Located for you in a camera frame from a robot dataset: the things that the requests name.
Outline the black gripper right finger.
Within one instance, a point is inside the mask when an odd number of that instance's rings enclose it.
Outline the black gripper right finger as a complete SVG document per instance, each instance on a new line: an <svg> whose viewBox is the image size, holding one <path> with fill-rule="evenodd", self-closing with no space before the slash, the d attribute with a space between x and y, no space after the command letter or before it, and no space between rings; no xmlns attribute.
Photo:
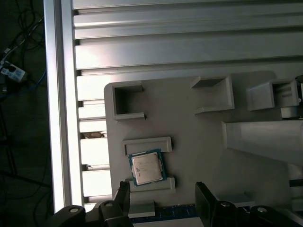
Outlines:
<svg viewBox="0 0 303 227"><path fill-rule="evenodd" d="M268 206L254 206L250 212L228 201L219 201L202 182L195 185L195 206L205 227L294 227L295 222Z"/></svg>

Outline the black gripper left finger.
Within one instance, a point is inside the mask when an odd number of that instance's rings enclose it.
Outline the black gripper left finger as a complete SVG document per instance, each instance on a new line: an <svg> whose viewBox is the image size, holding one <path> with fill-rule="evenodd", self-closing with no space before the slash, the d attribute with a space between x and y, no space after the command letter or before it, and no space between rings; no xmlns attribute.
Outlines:
<svg viewBox="0 0 303 227"><path fill-rule="evenodd" d="M97 204L91 211L84 207L70 205L53 215L55 227L131 227L128 217L130 209L130 184L120 182L120 186L111 201Z"/></svg>

